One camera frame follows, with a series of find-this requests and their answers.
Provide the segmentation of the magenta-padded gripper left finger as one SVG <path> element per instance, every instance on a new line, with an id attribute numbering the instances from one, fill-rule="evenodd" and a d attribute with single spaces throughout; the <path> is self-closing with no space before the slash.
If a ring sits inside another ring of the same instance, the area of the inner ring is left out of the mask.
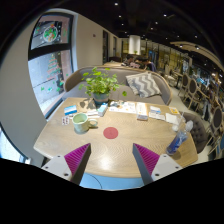
<path id="1" fill-rule="evenodd" d="M 90 154 L 91 144 L 88 143 L 66 155 L 54 156 L 42 169 L 79 185 Z"/>

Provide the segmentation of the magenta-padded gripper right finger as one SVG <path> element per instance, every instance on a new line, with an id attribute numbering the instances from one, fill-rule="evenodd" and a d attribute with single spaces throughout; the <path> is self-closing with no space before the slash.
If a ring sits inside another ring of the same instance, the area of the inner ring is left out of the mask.
<path id="1" fill-rule="evenodd" d="M 158 155 L 136 143 L 133 144 L 133 155 L 145 185 L 182 169 L 169 155 Z"/>

